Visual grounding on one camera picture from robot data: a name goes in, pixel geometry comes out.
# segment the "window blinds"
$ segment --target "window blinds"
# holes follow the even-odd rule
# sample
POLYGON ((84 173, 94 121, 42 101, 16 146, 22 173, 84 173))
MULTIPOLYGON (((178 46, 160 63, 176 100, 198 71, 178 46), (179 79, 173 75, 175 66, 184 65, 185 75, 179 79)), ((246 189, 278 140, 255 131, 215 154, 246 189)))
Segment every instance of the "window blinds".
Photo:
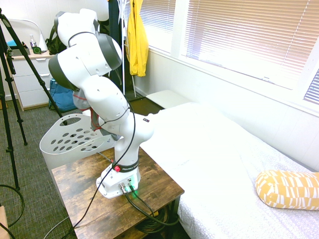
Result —
POLYGON ((190 0, 183 55, 293 89, 318 15, 318 0, 190 0))
MULTIPOLYGON (((141 18, 149 45, 170 52, 175 12, 175 0, 144 0, 141 18)), ((126 22, 130 15, 130 3, 125 8, 126 22)))
POLYGON ((304 100, 319 104, 319 70, 317 71, 313 81, 311 82, 304 100))

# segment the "dresser drawer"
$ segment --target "dresser drawer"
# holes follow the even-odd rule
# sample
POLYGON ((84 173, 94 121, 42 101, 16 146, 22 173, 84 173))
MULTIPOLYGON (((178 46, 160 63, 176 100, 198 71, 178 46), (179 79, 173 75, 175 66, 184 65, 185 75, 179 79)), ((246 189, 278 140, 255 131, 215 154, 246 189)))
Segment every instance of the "dresser drawer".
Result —
MULTIPOLYGON (((50 80, 52 79, 51 74, 40 74, 40 77, 45 82, 46 88, 50 88, 50 80)), ((38 79, 35 77, 35 75, 15 77, 14 82, 19 92, 42 89, 42 86, 39 84, 38 79)))
MULTIPOLYGON (((34 64, 34 67, 36 68, 39 74, 45 74, 45 73, 50 73, 49 67, 48 67, 49 60, 50 60, 49 57, 35 58, 35 59, 31 59, 31 62, 34 64)), ((29 66, 26 60, 15 60, 13 61, 13 65, 16 71, 16 74, 14 75, 14 77, 34 75, 31 67, 29 66)))
POLYGON ((25 91, 19 93, 19 95, 24 108, 49 102, 49 98, 44 92, 44 89, 36 91, 25 91))

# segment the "bottle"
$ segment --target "bottle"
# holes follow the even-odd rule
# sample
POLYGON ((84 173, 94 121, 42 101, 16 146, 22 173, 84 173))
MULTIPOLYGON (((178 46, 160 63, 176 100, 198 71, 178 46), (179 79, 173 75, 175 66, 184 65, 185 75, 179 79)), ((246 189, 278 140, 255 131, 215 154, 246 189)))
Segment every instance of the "bottle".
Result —
POLYGON ((33 38, 33 34, 30 34, 30 46, 32 49, 36 46, 36 42, 33 38))

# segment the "yellow pillow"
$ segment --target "yellow pillow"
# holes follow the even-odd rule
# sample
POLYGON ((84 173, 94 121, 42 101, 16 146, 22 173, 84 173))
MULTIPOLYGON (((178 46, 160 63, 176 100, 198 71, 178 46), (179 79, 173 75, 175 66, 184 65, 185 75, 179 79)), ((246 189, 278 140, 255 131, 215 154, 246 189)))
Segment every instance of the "yellow pillow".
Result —
POLYGON ((319 173, 263 171, 256 178, 256 190, 273 208, 319 209, 319 173))

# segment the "white dresser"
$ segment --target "white dresser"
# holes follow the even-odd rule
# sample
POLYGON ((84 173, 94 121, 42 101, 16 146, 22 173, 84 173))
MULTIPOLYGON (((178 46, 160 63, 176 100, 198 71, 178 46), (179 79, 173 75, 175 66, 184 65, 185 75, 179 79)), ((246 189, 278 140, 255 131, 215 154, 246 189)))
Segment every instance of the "white dresser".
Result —
MULTIPOLYGON (((53 55, 49 55, 49 51, 41 55, 33 53, 29 55, 29 58, 45 82, 45 86, 48 90, 52 78, 48 63, 52 56, 53 55)), ((13 78, 19 94, 22 110, 48 105, 49 98, 25 58, 23 56, 15 56, 13 58, 13 65, 16 71, 13 78)))

